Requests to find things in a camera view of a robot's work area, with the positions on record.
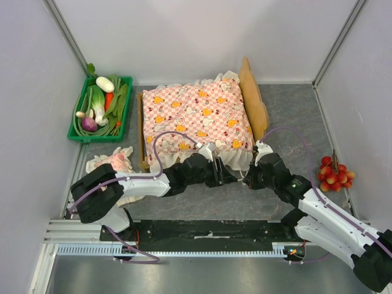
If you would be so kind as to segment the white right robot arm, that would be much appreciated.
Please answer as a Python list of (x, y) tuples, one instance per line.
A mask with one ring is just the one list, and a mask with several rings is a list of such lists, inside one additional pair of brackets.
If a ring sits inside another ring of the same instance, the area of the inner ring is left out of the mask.
[(337, 206), (303, 176), (290, 173), (276, 153), (257, 155), (243, 180), (250, 189), (271, 189), (294, 209), (281, 225), (287, 241), (310, 241), (342, 260), (374, 292), (391, 283), (391, 230), (384, 232)]

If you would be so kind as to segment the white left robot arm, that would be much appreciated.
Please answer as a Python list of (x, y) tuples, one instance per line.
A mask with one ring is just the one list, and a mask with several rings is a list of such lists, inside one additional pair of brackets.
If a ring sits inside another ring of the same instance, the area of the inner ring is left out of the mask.
[(81, 223), (98, 222), (121, 241), (127, 241), (133, 237), (135, 227), (119, 200), (143, 195), (171, 197), (194, 184), (214, 188), (237, 181), (221, 158), (208, 160), (201, 154), (193, 154), (156, 175), (123, 173), (114, 170), (111, 164), (103, 164), (71, 186), (73, 205), (69, 211), (77, 213)]

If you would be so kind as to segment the red toy cherry bunch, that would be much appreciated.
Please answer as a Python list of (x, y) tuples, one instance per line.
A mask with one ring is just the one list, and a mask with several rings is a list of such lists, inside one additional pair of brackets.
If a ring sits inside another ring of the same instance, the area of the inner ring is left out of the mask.
[(341, 189), (349, 189), (355, 178), (356, 174), (339, 162), (335, 149), (331, 156), (325, 156), (321, 159), (317, 179), (320, 181), (322, 192), (339, 192)]

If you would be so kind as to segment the pink frilled pillow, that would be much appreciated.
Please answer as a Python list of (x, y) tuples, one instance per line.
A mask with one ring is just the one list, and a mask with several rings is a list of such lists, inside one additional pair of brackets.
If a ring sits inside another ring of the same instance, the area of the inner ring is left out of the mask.
[(133, 151), (132, 146), (127, 148), (117, 147), (112, 155), (94, 156), (92, 160), (87, 161), (85, 171), (86, 173), (90, 173), (102, 164), (110, 164), (117, 172), (135, 173), (129, 160)]

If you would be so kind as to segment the green toy leafy vegetable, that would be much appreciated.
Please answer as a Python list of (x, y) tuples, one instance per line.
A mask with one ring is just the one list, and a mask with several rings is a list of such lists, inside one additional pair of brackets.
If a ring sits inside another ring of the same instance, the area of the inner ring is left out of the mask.
[(104, 118), (120, 123), (123, 119), (129, 85), (123, 78), (119, 78), (117, 75), (109, 76), (109, 80), (114, 84), (115, 89), (110, 104), (105, 111)]

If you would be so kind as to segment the green plastic crate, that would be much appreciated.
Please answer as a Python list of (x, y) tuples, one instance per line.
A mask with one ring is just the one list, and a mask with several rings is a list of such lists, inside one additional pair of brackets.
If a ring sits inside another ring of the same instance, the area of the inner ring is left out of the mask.
[[(81, 128), (82, 119), (74, 116), (68, 131), (69, 139), (79, 141), (80, 143), (109, 143), (123, 140), (127, 115), (133, 106), (133, 98), (131, 97), (133, 79), (132, 77), (120, 78), (123, 78), (129, 85), (122, 121), (115, 123), (114, 120), (108, 119), (108, 124), (103, 127), (99, 126), (96, 132), (87, 132)], [(88, 88), (92, 85), (96, 85), (96, 79), (93, 77), (87, 78), (74, 106), (74, 115), (77, 111), (85, 111), (88, 109)]]

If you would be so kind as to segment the orange toy carrot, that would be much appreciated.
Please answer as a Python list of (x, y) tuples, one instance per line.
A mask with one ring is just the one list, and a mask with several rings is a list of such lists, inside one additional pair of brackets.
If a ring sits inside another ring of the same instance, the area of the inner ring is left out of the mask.
[(106, 95), (105, 95), (105, 106), (104, 106), (105, 107), (105, 111), (107, 111), (108, 108), (110, 107), (110, 104), (111, 104), (113, 98), (114, 98), (114, 93), (113, 92), (106, 93)]

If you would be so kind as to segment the purple toy onion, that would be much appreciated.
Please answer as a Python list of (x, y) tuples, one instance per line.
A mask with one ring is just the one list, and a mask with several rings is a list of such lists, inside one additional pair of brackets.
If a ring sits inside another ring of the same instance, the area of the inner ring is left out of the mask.
[(81, 120), (81, 128), (87, 132), (96, 132), (98, 126), (94, 119), (85, 117)]

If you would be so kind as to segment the green toy bok choy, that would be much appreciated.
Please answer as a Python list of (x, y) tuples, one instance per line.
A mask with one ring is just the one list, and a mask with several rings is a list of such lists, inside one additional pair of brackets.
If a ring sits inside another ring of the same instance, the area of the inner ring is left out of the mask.
[(102, 90), (96, 86), (92, 85), (88, 88), (88, 109), (87, 114), (93, 111), (95, 114), (95, 122), (98, 126), (105, 126), (108, 124), (108, 119), (105, 116), (105, 96)]

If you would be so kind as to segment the white toy radish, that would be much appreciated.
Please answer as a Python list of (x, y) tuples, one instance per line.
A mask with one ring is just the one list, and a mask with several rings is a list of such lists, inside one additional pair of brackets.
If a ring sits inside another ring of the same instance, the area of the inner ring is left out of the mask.
[(105, 93), (114, 92), (115, 90), (113, 82), (106, 77), (97, 77), (96, 85)]

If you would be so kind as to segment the toy mushroom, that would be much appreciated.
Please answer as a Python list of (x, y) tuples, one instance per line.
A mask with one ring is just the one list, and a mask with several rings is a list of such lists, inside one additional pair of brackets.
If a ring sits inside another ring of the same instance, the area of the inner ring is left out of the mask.
[(85, 118), (86, 117), (86, 113), (83, 113), (82, 111), (77, 111), (75, 115), (78, 118)]

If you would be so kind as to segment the green toy long beans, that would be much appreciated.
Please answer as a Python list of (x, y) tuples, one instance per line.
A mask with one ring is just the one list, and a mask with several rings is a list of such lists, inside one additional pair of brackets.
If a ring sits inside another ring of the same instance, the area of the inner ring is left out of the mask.
[(122, 128), (127, 86), (120, 93), (104, 93), (98, 86), (86, 88), (75, 104), (71, 135), (81, 137), (117, 137)]

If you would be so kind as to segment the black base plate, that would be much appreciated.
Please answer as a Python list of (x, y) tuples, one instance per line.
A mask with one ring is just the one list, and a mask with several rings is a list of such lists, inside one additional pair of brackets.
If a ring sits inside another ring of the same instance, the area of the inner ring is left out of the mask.
[(143, 251), (258, 251), (301, 244), (292, 225), (267, 220), (140, 220), (118, 236)]

